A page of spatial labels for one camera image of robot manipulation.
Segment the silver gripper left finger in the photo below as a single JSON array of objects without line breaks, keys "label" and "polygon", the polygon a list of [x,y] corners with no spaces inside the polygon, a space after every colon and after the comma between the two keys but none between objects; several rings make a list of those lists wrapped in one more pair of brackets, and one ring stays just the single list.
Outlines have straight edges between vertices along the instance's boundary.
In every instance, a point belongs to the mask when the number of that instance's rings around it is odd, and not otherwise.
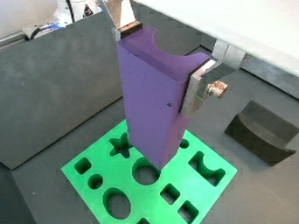
[{"label": "silver gripper left finger", "polygon": [[117,41],[126,38],[143,28],[137,20],[131,0],[103,0],[107,14],[113,21]]}]

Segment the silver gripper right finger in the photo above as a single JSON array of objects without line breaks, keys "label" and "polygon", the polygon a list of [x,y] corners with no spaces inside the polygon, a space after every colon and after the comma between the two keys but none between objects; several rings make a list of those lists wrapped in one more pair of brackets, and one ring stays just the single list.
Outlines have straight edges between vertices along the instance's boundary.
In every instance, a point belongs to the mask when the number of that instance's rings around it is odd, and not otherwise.
[{"label": "silver gripper right finger", "polygon": [[238,71],[249,58],[249,54],[222,40],[217,40],[213,58],[191,73],[181,114],[191,118],[210,96],[222,98],[229,85],[223,78]]}]

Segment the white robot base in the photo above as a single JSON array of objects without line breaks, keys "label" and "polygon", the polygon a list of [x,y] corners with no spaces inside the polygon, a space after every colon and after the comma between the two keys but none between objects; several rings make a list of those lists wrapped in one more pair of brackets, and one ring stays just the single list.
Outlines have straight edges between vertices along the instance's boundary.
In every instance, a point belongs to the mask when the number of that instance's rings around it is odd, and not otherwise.
[{"label": "white robot base", "polygon": [[56,0],[56,3],[54,16],[66,25],[102,12],[99,0]]}]

